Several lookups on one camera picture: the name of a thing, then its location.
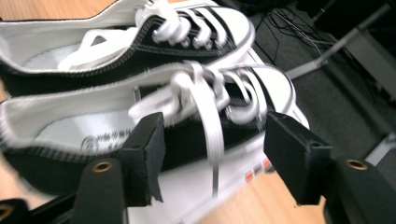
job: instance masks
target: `black canvas sneaker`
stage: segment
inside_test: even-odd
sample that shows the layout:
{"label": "black canvas sneaker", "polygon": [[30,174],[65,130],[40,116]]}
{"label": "black canvas sneaker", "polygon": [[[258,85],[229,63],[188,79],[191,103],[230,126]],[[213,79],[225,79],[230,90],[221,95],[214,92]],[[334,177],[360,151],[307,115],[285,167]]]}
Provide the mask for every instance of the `black canvas sneaker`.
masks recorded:
{"label": "black canvas sneaker", "polygon": [[[125,25],[122,19],[95,23],[1,22],[0,77],[7,92],[22,96],[72,91],[184,60],[209,66],[237,63],[255,35],[251,22],[242,13],[225,7],[179,8],[176,12],[160,0],[146,3],[136,13],[131,10],[131,14],[136,16],[137,27],[120,27]],[[120,41],[106,41],[105,29],[110,33],[125,29],[125,35],[112,35],[119,36]],[[93,36],[89,31],[99,34],[98,38],[93,38],[89,46],[81,44],[88,38],[84,38],[85,34]],[[125,43],[126,39],[126,47],[117,49],[112,45]],[[100,54],[91,51],[95,49],[105,49],[111,55],[95,59]],[[93,60],[76,64],[86,59],[84,55]],[[64,66],[58,68],[64,60],[69,60],[66,64],[70,65],[66,70]]]}
{"label": "black canvas sneaker", "polygon": [[272,66],[171,63],[100,87],[4,101],[1,149],[33,187],[61,194],[77,188],[88,162],[114,157],[147,115],[163,114],[165,171],[262,150],[268,110],[308,126],[290,80]]}

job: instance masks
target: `shoe insole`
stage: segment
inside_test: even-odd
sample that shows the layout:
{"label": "shoe insole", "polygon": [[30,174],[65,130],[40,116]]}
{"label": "shoe insole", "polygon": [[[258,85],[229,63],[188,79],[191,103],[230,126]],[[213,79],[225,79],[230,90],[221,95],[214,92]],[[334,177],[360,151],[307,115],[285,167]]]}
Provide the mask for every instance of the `shoe insole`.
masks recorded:
{"label": "shoe insole", "polygon": [[[102,64],[106,64],[107,62],[110,62],[112,59],[117,58],[118,56],[120,56],[120,53],[115,54],[115,52],[112,51],[113,47],[117,47],[113,46],[114,43],[118,43],[117,40],[114,40],[114,38],[119,38],[120,41],[124,41],[125,43],[132,43],[134,41],[134,38],[136,37],[137,33],[138,33],[138,28],[137,27],[130,27],[128,29],[128,34],[126,36],[112,36],[112,39],[109,39],[109,41],[106,41],[104,39],[103,42],[97,44],[94,42],[92,42],[92,45],[103,45],[103,47],[105,49],[108,49],[109,52],[109,57],[107,59],[107,61],[105,61],[104,63],[100,63],[100,64],[95,64],[95,66],[97,65],[102,65]],[[73,55],[76,51],[78,51],[81,48],[81,44],[73,44],[73,45],[69,45],[69,46],[64,46],[64,47],[60,47],[57,49],[51,49],[45,52],[42,52],[41,54],[36,55],[35,57],[31,58],[30,60],[28,60],[27,62],[24,63],[23,67],[24,68],[28,68],[28,69],[33,69],[33,70],[59,70],[58,69],[58,65],[65,59],[67,58],[69,55]],[[94,56],[96,53],[96,50],[101,49],[103,51],[104,48],[92,48],[92,52],[86,52],[85,57],[90,57],[90,56]],[[92,67],[82,67],[81,69],[90,69],[90,68],[94,68],[95,66]]]}
{"label": "shoe insole", "polygon": [[37,139],[50,140],[76,152],[101,154],[121,147],[133,128],[128,110],[119,110],[54,121]]}

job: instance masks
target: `black cable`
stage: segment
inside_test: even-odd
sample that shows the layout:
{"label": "black cable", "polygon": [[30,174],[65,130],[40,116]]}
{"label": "black cable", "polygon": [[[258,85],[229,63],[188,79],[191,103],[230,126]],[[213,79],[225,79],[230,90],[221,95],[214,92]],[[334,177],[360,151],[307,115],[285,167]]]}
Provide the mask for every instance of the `black cable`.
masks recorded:
{"label": "black cable", "polygon": [[275,62],[272,60],[272,58],[268,55],[267,52],[265,52],[265,50],[262,48],[262,46],[260,46],[260,44],[259,44],[256,40],[254,41],[254,44],[262,51],[262,53],[265,54],[265,56],[270,60],[271,64],[273,64],[273,65],[276,66],[276,64],[275,64]]}
{"label": "black cable", "polygon": [[309,26],[311,28],[311,26],[306,23],[305,21],[304,24],[300,24],[296,22],[296,17],[298,17],[296,14],[294,14],[293,12],[291,13],[291,15],[293,16],[292,18],[288,15],[288,13],[286,13],[284,10],[284,8],[278,7],[278,8],[274,8],[274,11],[276,11],[276,13],[278,13],[279,15],[281,15],[282,17],[284,17],[287,21],[292,22],[294,25],[296,26]]}
{"label": "black cable", "polygon": [[277,39],[276,35],[274,34],[273,30],[271,29],[271,27],[267,24],[267,22],[265,20],[264,24],[268,27],[268,29],[270,30],[271,34],[273,35],[274,39],[276,40],[276,50],[275,50],[275,56],[274,59],[272,59],[272,61],[276,62],[276,58],[277,58],[277,52],[279,51],[279,40]]}
{"label": "black cable", "polygon": [[255,27],[254,31],[257,33],[257,31],[259,30],[260,26],[262,25],[262,22],[264,21],[265,18],[265,14],[262,13],[262,19],[260,20],[259,24],[257,24],[257,26]]}
{"label": "black cable", "polygon": [[287,11],[291,12],[293,15],[295,15],[298,19],[300,19],[300,21],[302,21],[303,23],[305,23],[306,26],[308,26],[308,27],[318,36],[318,39],[326,41],[326,39],[323,38],[323,37],[318,33],[318,31],[317,31],[316,29],[314,29],[310,24],[308,24],[308,22],[306,22],[305,20],[303,20],[303,18],[301,18],[299,15],[297,15],[295,12],[293,12],[289,7],[285,7],[285,9],[286,9]]}
{"label": "black cable", "polygon": [[[278,16],[283,22],[285,22],[286,23],[286,26],[280,26],[277,22],[276,22],[276,19],[274,19],[274,17],[273,17],[273,15],[276,15],[276,16]],[[276,13],[271,13],[270,15],[269,15],[269,21],[270,21],[270,23],[275,27],[275,28],[277,28],[278,30],[279,30],[279,32],[281,33],[281,34],[283,34],[283,35],[288,35],[288,36],[291,36],[291,37],[294,37],[294,38],[298,38],[298,39],[300,39],[301,41],[302,41],[302,43],[304,43],[305,45],[307,45],[308,47],[310,47],[310,48],[318,48],[318,49],[326,49],[327,48],[327,46],[321,46],[321,44],[320,43],[317,43],[317,44],[313,44],[313,43],[306,43],[305,41],[307,40],[307,41],[309,41],[308,39],[306,39],[306,38],[310,38],[310,37],[312,37],[311,39],[316,39],[314,36],[311,36],[311,34],[308,34],[304,29],[302,29],[301,27],[299,27],[298,26],[298,24],[296,24],[296,23],[294,23],[293,21],[291,21],[290,19],[288,19],[288,18],[284,18],[283,17],[283,19],[281,18],[281,17],[283,17],[282,15],[280,15],[280,14],[276,14]],[[286,30],[286,31],[290,31],[290,32],[292,32],[292,34],[287,34],[287,33],[285,33],[283,30]]]}
{"label": "black cable", "polygon": [[[289,18],[289,16],[287,15],[286,12],[283,11],[282,8],[278,8],[280,10],[280,13],[276,11],[276,8],[272,10],[272,13],[270,14],[271,19],[272,19],[272,24],[275,25],[278,29],[285,29],[285,30],[290,30],[290,31],[294,31],[296,28],[298,30],[304,31],[305,35],[312,35],[312,33],[307,32],[306,30],[302,29],[300,26],[301,24],[298,24],[296,22],[294,22],[294,18]],[[276,20],[273,18],[273,14],[277,15],[283,22],[286,23],[286,26],[279,26],[276,23]]]}

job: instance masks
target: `metal rivet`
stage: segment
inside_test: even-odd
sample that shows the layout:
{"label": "metal rivet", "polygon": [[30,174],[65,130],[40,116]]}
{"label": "metal rivet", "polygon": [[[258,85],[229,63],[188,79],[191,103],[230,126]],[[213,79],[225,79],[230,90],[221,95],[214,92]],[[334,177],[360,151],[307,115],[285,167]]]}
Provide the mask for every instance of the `metal rivet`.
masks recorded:
{"label": "metal rivet", "polygon": [[157,31],[152,32],[151,38],[152,38],[152,41],[154,41],[154,43],[156,43],[156,44],[160,43],[160,41],[158,41],[158,39],[157,39]]}
{"label": "metal rivet", "polygon": [[183,46],[184,48],[188,48],[190,45],[190,40],[188,37],[184,38],[183,41],[181,41],[181,46]]}
{"label": "metal rivet", "polygon": [[213,48],[213,42],[211,40],[208,40],[205,44],[206,49],[212,49]]}
{"label": "metal rivet", "polygon": [[368,166],[361,161],[357,160],[346,160],[346,165],[355,170],[367,170]]}
{"label": "metal rivet", "polygon": [[196,49],[199,49],[199,48],[200,48],[200,47],[198,46],[198,44],[197,44],[196,38],[194,38],[194,39],[192,40],[192,45],[193,45]]}
{"label": "metal rivet", "polygon": [[169,45],[172,47],[176,44],[175,41],[172,41],[172,40],[169,40],[168,42],[169,42]]}
{"label": "metal rivet", "polygon": [[222,49],[222,45],[218,42],[218,40],[215,40],[215,45],[216,45],[216,48]]}
{"label": "metal rivet", "polygon": [[111,167],[113,167],[113,163],[109,161],[101,161],[95,164],[92,169],[96,173],[101,173],[104,171],[108,171],[109,169],[111,169]]}

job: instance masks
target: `black stripe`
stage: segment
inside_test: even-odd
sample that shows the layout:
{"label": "black stripe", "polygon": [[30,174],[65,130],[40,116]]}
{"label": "black stripe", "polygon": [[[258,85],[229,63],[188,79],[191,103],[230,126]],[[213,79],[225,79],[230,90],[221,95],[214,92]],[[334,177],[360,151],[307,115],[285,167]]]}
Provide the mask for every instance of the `black stripe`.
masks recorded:
{"label": "black stripe", "polygon": [[225,32],[227,33],[227,36],[233,41],[233,45],[235,46],[235,40],[233,39],[232,33],[227,23],[211,7],[205,7],[205,8],[218,20],[218,22],[221,24],[221,26],[224,28]]}
{"label": "black stripe", "polygon": [[267,88],[265,87],[264,83],[262,82],[262,79],[257,75],[257,73],[254,71],[254,69],[249,68],[249,71],[253,73],[254,76],[259,80],[260,86],[262,86],[262,92],[264,93],[265,101],[267,102],[268,105],[268,110],[269,111],[275,111],[275,106],[274,102],[271,99],[270,93],[268,92]]}

